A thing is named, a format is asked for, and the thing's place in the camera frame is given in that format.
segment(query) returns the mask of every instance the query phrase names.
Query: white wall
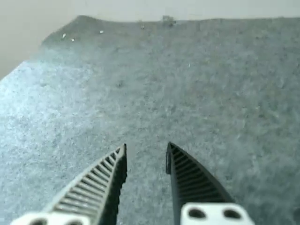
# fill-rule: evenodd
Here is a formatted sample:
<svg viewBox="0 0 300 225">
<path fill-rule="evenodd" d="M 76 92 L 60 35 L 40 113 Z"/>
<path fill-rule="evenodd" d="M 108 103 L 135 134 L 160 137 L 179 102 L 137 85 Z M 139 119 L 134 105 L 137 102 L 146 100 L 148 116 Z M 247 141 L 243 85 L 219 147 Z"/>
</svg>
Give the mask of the white wall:
<svg viewBox="0 0 300 225">
<path fill-rule="evenodd" d="M 0 79 L 77 15 L 112 21 L 299 17 L 300 0 L 0 0 Z"/>
</svg>

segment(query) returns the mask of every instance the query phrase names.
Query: carpet surface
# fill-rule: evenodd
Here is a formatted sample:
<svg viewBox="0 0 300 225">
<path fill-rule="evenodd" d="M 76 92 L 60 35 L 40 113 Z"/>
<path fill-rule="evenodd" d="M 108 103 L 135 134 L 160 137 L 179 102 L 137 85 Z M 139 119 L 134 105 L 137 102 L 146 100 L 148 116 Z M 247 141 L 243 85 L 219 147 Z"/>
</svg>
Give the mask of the carpet surface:
<svg viewBox="0 0 300 225">
<path fill-rule="evenodd" d="M 257 225 L 296 224 L 299 75 L 299 19 L 171 26 L 80 16 L 0 82 L 0 223 L 41 210 L 127 143 L 118 224 L 171 225 L 172 141 Z"/>
</svg>

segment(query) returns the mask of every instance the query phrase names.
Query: gray felt surface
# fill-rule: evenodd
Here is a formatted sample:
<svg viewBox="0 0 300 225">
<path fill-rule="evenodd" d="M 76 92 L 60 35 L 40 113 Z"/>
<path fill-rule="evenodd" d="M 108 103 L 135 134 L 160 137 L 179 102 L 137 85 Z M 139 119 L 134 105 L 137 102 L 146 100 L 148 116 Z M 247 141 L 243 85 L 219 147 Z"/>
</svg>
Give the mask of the gray felt surface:
<svg viewBox="0 0 300 225">
<path fill-rule="evenodd" d="M 80 16 L 0 82 L 0 223 L 127 143 L 118 223 L 171 225 L 173 141 L 258 225 L 296 224 L 300 20 L 141 25 Z"/>
</svg>

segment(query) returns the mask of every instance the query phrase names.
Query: screw hole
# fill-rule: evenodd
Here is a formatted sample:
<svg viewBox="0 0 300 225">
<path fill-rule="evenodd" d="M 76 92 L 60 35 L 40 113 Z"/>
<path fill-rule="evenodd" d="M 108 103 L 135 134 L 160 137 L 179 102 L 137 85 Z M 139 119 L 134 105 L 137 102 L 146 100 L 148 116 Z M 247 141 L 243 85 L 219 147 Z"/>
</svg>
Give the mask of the screw hole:
<svg viewBox="0 0 300 225">
<path fill-rule="evenodd" d="M 74 221 L 68 222 L 67 225 L 83 225 L 83 223 L 79 220 L 74 220 Z"/>
<path fill-rule="evenodd" d="M 205 213 L 202 212 L 199 209 L 191 209 L 191 210 L 189 210 L 188 215 L 190 217 L 193 217 L 193 218 L 206 218 Z"/>
<path fill-rule="evenodd" d="M 45 218 L 38 218 L 33 220 L 30 225 L 47 225 L 47 220 Z"/>
<path fill-rule="evenodd" d="M 225 210 L 224 211 L 224 216 L 226 218 L 233 218 L 233 219 L 240 219 L 241 216 L 238 212 L 234 211 L 234 210 Z"/>
</svg>

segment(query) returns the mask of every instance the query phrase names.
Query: gray carpet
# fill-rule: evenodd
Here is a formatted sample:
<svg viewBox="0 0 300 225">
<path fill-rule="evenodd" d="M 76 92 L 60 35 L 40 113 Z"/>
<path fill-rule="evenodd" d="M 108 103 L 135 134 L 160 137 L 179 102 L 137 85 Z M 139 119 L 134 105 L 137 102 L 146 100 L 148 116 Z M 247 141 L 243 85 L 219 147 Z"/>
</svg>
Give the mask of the gray carpet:
<svg viewBox="0 0 300 225">
<path fill-rule="evenodd" d="M 78 17 L 0 82 L 0 223 L 42 209 L 127 143 L 118 223 L 171 225 L 173 141 L 258 225 L 296 224 L 299 37 L 299 19 L 171 27 Z"/>
</svg>

